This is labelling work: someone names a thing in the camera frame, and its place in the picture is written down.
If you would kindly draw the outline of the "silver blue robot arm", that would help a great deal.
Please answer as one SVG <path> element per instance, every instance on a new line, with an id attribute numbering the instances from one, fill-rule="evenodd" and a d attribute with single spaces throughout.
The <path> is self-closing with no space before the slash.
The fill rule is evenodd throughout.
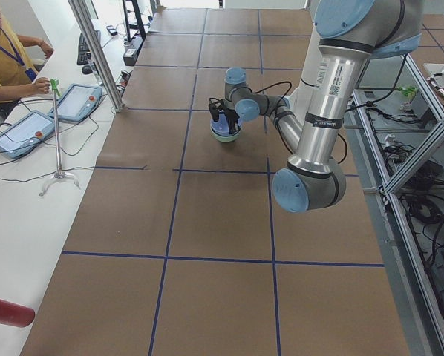
<path id="1" fill-rule="evenodd" d="M 231 142 L 244 122 L 268 117 L 291 152 L 272 180 L 277 203 L 294 213 L 335 205 L 346 180 L 332 151 L 362 68 L 415 50 L 423 10 L 422 1 L 320 1 L 299 86 L 268 96 L 228 69 L 224 97 L 209 103 L 213 136 Z"/>

